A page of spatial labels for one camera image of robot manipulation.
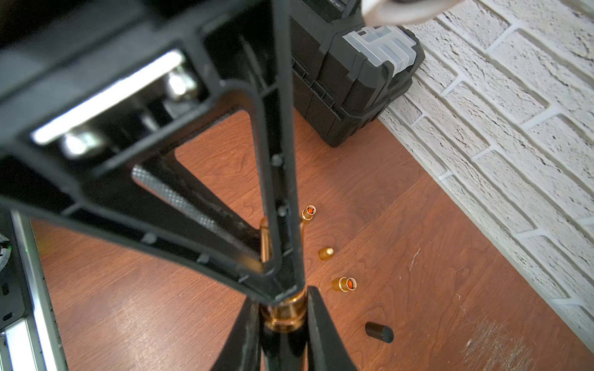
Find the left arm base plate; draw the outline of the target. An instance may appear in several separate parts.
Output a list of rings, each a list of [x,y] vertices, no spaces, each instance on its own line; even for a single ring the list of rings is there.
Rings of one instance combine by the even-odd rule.
[[[1,331],[26,316],[29,307],[12,216],[1,210]]]

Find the gold lipstick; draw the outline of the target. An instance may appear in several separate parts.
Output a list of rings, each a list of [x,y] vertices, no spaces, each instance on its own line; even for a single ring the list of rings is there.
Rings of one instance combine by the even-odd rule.
[[[266,370],[303,370],[307,345],[305,270],[298,269],[297,289],[276,305],[261,305],[261,349]]]
[[[311,222],[317,212],[317,208],[314,205],[308,205],[304,208],[301,213],[301,220],[307,224]]]
[[[335,292],[354,292],[357,289],[357,281],[351,277],[335,278],[331,287]]]

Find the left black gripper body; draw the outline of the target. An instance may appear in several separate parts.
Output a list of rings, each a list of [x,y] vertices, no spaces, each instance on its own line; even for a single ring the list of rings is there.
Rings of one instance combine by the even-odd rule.
[[[4,1],[1,201],[74,204],[171,135],[134,119],[186,68],[196,120],[232,94],[263,135],[278,131],[276,1]]]

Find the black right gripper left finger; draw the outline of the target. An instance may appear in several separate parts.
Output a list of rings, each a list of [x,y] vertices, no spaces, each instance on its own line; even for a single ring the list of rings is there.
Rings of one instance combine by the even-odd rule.
[[[260,306],[246,298],[211,370],[260,370]]]

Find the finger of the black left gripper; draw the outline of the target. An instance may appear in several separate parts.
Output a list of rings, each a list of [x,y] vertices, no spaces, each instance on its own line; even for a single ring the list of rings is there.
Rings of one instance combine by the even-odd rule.
[[[275,82],[261,94],[255,145],[272,259],[264,263],[261,298],[278,304],[306,283],[296,183],[289,3],[267,1],[272,18]]]
[[[259,302],[278,302],[278,281],[259,257],[259,231],[177,162],[118,170],[73,199],[3,154],[1,204],[188,267]]]

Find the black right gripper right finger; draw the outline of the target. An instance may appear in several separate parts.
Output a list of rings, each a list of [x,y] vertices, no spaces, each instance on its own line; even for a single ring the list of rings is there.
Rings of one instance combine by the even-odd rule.
[[[307,288],[308,370],[357,370],[324,304],[320,290]]]

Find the black lipstick cap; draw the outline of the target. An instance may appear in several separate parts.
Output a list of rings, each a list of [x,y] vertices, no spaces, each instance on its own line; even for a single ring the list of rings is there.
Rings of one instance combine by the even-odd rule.
[[[367,322],[364,329],[366,334],[373,339],[377,339],[388,344],[394,341],[394,332],[390,326],[375,322]]]

